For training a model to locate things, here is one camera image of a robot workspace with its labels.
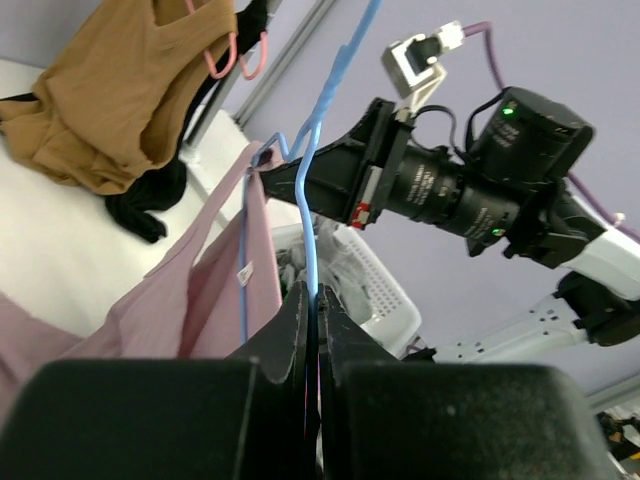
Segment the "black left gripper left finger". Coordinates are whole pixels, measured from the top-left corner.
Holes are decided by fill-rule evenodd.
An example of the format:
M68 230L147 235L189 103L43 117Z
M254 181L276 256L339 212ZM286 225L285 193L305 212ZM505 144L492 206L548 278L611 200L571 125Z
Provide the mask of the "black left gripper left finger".
M5 479L312 479L308 292L220 360L64 360L1 434Z

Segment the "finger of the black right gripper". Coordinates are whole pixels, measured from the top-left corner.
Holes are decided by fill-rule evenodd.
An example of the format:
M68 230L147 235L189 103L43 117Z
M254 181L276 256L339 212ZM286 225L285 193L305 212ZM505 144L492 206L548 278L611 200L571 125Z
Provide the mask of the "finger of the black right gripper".
M317 150L309 172L320 173L338 167L353 169L368 159L376 148L375 128L379 116L378 109L369 109L344 135Z
M295 186L297 171L276 169L260 174L265 195L292 205L296 204ZM329 177L325 172L308 173L304 193L308 208L340 223L346 223L355 205L354 195L360 186L358 176L338 174Z

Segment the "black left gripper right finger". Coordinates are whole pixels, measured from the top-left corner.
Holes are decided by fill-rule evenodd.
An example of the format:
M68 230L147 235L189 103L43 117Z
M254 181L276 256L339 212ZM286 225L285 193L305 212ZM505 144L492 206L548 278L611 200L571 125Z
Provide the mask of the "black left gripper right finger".
M589 406L558 369L390 355L319 296L329 479L614 479Z

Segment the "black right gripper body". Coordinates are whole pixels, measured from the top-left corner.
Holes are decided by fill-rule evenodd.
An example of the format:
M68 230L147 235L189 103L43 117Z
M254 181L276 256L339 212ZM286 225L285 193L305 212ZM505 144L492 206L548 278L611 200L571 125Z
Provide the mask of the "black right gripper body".
M520 213L517 195L471 166L456 145L451 109L427 105L417 114L431 112L451 119L449 143L405 146L383 208L464 239L468 255L477 257L507 236Z

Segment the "grey tank top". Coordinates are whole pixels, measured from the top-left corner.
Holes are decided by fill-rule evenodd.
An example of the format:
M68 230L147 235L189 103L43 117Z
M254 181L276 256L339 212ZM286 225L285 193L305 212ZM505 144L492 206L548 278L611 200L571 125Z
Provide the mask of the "grey tank top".
M350 318L361 325L373 314L368 281L363 263L338 239L337 234L344 230L343 225L332 220L314 218L318 278L333 289ZM286 248L278 249L276 261L281 292L286 296L296 281L307 279L303 236L298 235Z

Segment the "mauve tank top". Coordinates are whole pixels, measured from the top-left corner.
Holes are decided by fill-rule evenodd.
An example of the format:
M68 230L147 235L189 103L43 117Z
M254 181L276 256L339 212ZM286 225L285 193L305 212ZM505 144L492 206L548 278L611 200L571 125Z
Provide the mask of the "mauve tank top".
M250 143L180 239L86 338L1 298L1 414L44 365L66 359L223 358L282 305L260 175L283 165Z

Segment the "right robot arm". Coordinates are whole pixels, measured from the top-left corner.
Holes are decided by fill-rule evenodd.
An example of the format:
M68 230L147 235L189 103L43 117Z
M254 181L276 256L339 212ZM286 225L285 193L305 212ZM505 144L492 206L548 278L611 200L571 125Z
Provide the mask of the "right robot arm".
M462 144L425 147L417 115L387 100L317 151L262 174L267 196L364 229L384 211L464 239L476 257L501 240L507 258L564 268L556 289L514 325L473 343L413 347L410 360L511 360L576 344L612 347L639 334L639 239L588 196L570 170L594 128L563 104L520 87L485 104L491 118Z

